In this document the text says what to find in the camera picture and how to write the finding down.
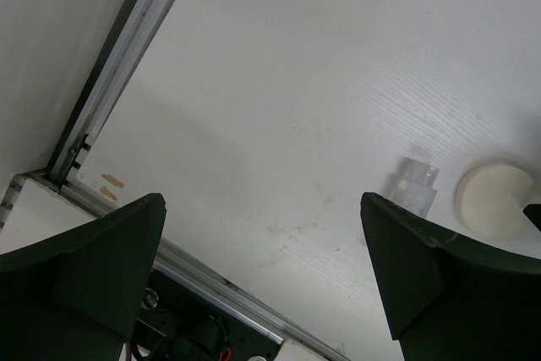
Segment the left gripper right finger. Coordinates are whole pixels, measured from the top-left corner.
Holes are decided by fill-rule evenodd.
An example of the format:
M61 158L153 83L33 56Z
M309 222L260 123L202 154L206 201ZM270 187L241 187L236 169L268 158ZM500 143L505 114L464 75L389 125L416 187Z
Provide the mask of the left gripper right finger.
M538 360L540 261L429 222L376 193L360 218L406 360Z

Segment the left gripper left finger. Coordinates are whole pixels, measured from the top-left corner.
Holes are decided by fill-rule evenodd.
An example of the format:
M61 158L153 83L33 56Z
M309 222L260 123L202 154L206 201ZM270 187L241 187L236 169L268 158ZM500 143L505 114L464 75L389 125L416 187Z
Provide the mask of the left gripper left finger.
M1 256L3 360L118 360L166 219L161 194Z

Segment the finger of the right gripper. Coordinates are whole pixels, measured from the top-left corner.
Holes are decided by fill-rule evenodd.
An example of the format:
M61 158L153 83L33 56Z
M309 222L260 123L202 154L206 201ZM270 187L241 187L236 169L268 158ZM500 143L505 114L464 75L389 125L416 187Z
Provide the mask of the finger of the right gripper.
M541 228L541 204L527 205L523 214L536 228Z

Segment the clear plastic bottle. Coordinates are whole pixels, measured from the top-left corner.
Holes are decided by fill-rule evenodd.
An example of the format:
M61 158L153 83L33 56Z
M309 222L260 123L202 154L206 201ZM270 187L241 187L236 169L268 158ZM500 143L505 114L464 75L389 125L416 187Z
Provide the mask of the clear plastic bottle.
M438 167L406 158L391 177L385 197L415 216L425 218L437 195L434 184L439 173Z

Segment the round white powder puff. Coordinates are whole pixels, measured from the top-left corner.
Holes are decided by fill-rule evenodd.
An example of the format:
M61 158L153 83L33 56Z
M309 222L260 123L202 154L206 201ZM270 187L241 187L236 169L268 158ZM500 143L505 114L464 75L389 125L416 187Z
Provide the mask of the round white powder puff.
M460 223L490 239L510 239L533 229L524 210L539 202L533 175L508 161L488 161L469 169L454 198Z

